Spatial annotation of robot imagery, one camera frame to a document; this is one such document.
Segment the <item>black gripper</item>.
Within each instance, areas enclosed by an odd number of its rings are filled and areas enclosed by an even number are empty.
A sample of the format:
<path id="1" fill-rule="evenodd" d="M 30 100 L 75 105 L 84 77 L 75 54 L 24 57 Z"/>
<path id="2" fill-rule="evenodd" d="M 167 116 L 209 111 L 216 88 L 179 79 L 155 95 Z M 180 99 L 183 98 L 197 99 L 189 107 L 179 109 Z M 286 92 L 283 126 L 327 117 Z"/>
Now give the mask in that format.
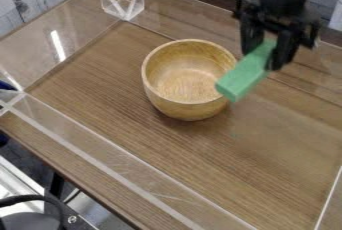
<path id="1" fill-rule="evenodd" d="M 307 8 L 307 0 L 235 0 L 234 17 L 240 23 L 244 55 L 262 44 L 264 31 L 278 35 L 266 64 L 268 71 L 280 70 L 291 62 L 299 45 L 314 45 L 320 20 Z"/>

